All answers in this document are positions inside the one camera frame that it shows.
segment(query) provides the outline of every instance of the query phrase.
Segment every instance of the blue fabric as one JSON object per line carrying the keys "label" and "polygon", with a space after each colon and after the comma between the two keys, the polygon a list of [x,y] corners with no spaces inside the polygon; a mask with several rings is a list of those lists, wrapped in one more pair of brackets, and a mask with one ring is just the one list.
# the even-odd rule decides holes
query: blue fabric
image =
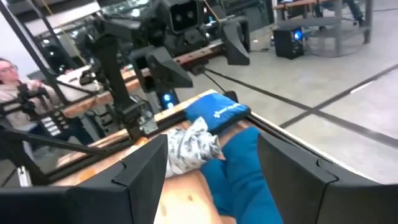
{"label": "blue fabric", "polygon": [[[45,130],[44,127],[42,127],[41,125],[37,125],[36,127],[32,128],[29,133],[39,136],[51,137],[62,141],[68,141],[71,136],[74,136],[84,146],[87,146],[94,142],[94,139],[90,136],[90,134],[88,134],[87,130],[85,129],[83,123],[80,121],[79,118],[67,119],[67,123],[69,125],[69,128],[56,136],[51,136],[47,132],[47,130]],[[37,149],[40,147],[39,144],[31,143],[31,145],[32,149]]]}
{"label": "blue fabric", "polygon": [[258,135],[254,127],[235,135],[223,148],[226,160],[212,160],[201,172],[220,214],[232,214],[238,224],[280,224],[283,221],[257,156]]}
{"label": "blue fabric", "polygon": [[201,97],[185,109],[187,119],[191,122],[202,117],[211,134],[219,134],[228,126],[244,119],[250,112],[249,107],[219,93]]}

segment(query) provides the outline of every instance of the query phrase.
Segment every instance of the beige sweater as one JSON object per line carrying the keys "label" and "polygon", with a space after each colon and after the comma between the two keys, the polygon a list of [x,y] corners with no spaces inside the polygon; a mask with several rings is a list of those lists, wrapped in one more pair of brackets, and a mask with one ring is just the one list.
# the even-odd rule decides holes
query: beige sweater
{"label": "beige sweater", "polygon": [[[28,87],[30,89],[32,89],[32,85],[31,85],[32,81],[27,81],[26,83],[27,83]],[[47,90],[47,92],[49,93],[49,95],[51,97],[51,100],[52,100],[51,102],[48,99],[46,99],[46,97],[44,97],[48,108],[51,109],[53,105],[59,104],[60,100],[53,88],[46,86],[46,85],[43,85],[43,87]],[[0,85],[0,102],[1,103],[13,100],[13,99],[17,98],[17,95],[18,95],[18,89],[16,86]],[[42,113],[46,112],[46,109],[44,108],[43,104],[41,103],[41,101],[38,98],[33,98],[30,100],[36,105],[35,110],[38,114],[42,114]],[[17,106],[18,106],[18,104],[9,105],[9,106],[5,107],[4,109],[10,110]],[[20,112],[20,111],[9,114],[6,116],[6,118],[10,122],[12,127],[16,128],[16,129],[24,130],[24,129],[30,129],[27,127],[35,126],[34,125],[35,122],[30,121],[28,115],[23,112]]]}

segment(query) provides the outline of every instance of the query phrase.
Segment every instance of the gray metal table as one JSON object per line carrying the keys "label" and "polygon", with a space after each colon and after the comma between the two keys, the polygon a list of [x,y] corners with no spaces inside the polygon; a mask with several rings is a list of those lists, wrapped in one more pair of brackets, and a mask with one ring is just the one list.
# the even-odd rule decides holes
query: gray metal table
{"label": "gray metal table", "polygon": [[373,23],[373,0],[364,0],[365,1],[365,18],[364,25],[359,29],[352,30],[349,33],[343,33],[342,22],[346,20],[343,18],[343,0],[335,0],[335,16],[334,17],[322,17],[322,18],[314,18],[308,17],[307,11],[304,13],[303,19],[291,19],[285,20],[284,18],[284,10],[289,7],[295,6],[307,6],[312,5],[317,2],[324,2],[331,0],[301,0],[295,1],[287,4],[281,4],[278,6],[274,6],[274,10],[277,11],[277,21],[276,24],[279,28],[293,28],[293,27],[311,27],[311,26],[333,26],[332,31],[330,32],[331,36],[335,39],[335,55],[337,57],[342,56],[342,45],[343,41],[347,38],[350,38],[356,34],[363,33],[364,34],[364,43],[368,44],[371,41],[371,32],[372,32],[372,23]]}

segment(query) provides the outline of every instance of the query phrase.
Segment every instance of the computer tower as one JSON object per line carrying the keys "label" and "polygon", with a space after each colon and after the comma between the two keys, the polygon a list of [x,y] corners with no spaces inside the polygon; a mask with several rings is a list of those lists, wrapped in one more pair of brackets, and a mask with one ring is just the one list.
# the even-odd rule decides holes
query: computer tower
{"label": "computer tower", "polygon": [[274,30],[276,56],[293,60],[304,55],[302,37],[301,27]]}

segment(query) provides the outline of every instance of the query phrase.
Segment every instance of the camera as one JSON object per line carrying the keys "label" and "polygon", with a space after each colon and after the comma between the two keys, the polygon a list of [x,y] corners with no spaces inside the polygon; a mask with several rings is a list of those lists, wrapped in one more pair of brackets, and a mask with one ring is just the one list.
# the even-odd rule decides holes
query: camera
{"label": "camera", "polygon": [[173,34],[181,34],[203,24],[203,0],[159,0],[157,13],[166,19],[166,25]]}

